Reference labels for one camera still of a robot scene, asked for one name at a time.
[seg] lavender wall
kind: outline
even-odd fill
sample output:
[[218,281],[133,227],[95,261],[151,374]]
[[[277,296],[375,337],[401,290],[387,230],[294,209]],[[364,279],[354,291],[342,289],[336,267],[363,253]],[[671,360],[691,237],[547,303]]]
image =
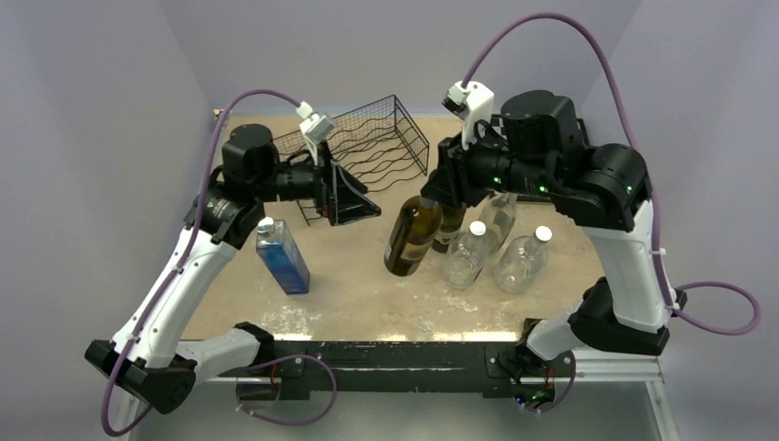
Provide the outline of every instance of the lavender wall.
[[[481,48],[513,18],[553,10],[592,28],[607,51],[639,0],[161,0],[206,96],[223,106],[243,90],[271,87],[333,113],[389,94],[417,114],[445,114],[440,102]],[[536,22],[499,45],[477,79],[498,102],[518,90],[549,88],[582,102],[597,61],[576,31]],[[251,101],[252,113],[283,113]]]
[[213,115],[154,0],[3,0],[0,48],[0,438],[104,439],[84,350],[159,274]]
[[[722,337],[671,326],[661,358],[682,439],[775,439],[779,430],[779,4],[641,3],[612,53],[639,149],[662,211],[673,283],[718,279],[765,309],[753,334]],[[605,80],[581,113],[596,141],[623,141]],[[713,289],[688,311],[740,326],[749,304]]]

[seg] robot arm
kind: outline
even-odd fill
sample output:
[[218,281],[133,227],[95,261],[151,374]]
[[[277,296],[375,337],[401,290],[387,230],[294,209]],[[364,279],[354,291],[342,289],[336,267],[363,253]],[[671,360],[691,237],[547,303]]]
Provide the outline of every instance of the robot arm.
[[[250,124],[233,130],[222,146],[223,165],[211,175],[188,259],[180,262],[195,225],[197,199],[165,270],[141,306],[110,340],[92,342],[85,353],[87,361],[110,376],[120,355],[126,354],[117,385],[157,412],[169,413],[206,379],[274,359],[273,337],[250,323],[239,323],[225,335],[202,342],[179,340],[211,282],[265,216],[264,202],[312,198],[332,225],[380,214],[380,208],[365,198],[366,186],[333,161],[322,141],[332,127],[327,117],[306,118],[300,125],[306,145],[297,156],[308,157],[294,163],[279,160],[265,126]],[[134,334],[153,302],[141,330]]]
[[473,119],[491,115],[490,90],[476,82],[469,89],[455,84],[444,101],[464,128],[438,144],[438,165],[421,195],[449,207],[474,207],[492,190],[547,193],[557,212],[584,229],[605,274],[570,310],[525,323],[512,368],[520,375],[543,369],[582,345],[659,355],[672,317],[660,283],[680,307],[686,296],[654,271],[652,187],[641,155],[622,144],[586,145],[570,99],[541,90],[503,105],[504,139]]

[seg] wire basket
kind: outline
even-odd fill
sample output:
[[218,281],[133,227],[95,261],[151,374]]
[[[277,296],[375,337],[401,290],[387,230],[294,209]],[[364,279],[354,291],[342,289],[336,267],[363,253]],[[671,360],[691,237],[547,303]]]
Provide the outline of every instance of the wire basket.
[[[333,159],[368,187],[385,191],[401,181],[427,175],[430,142],[395,95],[390,95],[334,118],[327,137]],[[306,149],[299,131],[274,139],[281,160]],[[299,200],[307,224],[322,216],[313,200]]]

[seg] wooden tabletop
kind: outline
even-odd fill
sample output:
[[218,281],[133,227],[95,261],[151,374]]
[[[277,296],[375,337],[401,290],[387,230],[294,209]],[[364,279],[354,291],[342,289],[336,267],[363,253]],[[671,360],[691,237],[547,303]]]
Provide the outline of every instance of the wooden tabletop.
[[[435,146],[457,133],[459,121],[416,121],[431,144],[432,170]],[[278,136],[297,128],[299,120],[233,117],[230,126],[250,122],[265,124]],[[547,318],[568,309],[603,274],[581,229],[551,205],[533,203],[519,205],[507,241],[532,233],[538,225],[547,225],[554,233],[548,266],[528,291],[510,294],[492,279],[491,269],[502,251],[465,290],[444,282],[444,256],[433,250],[414,275],[393,276],[384,267],[383,252],[401,204],[419,193],[425,179],[419,176],[369,193],[382,215],[339,227],[331,227],[327,220],[308,226],[294,202],[266,204],[267,215],[286,220],[298,243],[311,271],[310,293],[286,295],[257,256],[252,236],[214,280],[184,338],[210,338],[248,321],[286,339],[513,340],[525,317]],[[469,209],[464,225],[477,219],[480,209]]]

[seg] brown glass bottle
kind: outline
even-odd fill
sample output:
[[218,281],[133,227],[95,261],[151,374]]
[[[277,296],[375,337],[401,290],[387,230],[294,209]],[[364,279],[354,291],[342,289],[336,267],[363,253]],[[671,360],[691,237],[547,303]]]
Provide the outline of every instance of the brown glass bottle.
[[438,234],[435,235],[433,249],[438,253],[445,253],[449,248],[452,239],[456,238],[457,234],[460,233],[460,227],[462,227],[466,209],[465,207],[453,209],[442,204],[441,211],[444,213],[444,220],[441,222],[441,228],[438,229]]
[[384,266],[395,276],[410,276],[419,267],[443,214],[434,201],[420,196],[409,198],[401,207],[384,253]]

